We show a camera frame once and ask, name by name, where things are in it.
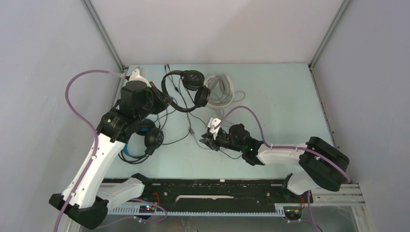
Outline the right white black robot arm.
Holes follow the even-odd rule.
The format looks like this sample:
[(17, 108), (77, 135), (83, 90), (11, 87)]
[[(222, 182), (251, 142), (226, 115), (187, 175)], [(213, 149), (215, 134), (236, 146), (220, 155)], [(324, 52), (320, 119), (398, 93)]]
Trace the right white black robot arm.
[(310, 137), (298, 145), (267, 145), (252, 138), (243, 124), (235, 124), (228, 131), (209, 126), (199, 141), (214, 151), (225, 148), (239, 152), (251, 166), (298, 167), (300, 171), (288, 174), (281, 189), (282, 198), (287, 202), (294, 202), (300, 195), (318, 188), (338, 192), (344, 181), (350, 182), (347, 175), (350, 159), (319, 137)]

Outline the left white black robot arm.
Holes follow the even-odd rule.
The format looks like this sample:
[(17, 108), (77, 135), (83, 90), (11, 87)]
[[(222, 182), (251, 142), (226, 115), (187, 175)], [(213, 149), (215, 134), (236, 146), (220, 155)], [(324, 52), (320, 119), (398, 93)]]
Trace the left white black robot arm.
[(102, 116), (93, 130), (93, 143), (79, 171), (62, 193), (52, 194), (49, 204), (59, 211), (54, 231), (63, 215), (86, 229), (98, 228), (108, 212), (133, 198), (148, 201), (153, 195), (151, 180), (134, 174), (108, 192), (100, 192), (103, 179), (116, 156), (141, 130), (147, 116), (163, 112), (173, 101), (152, 82), (128, 81), (120, 98)]

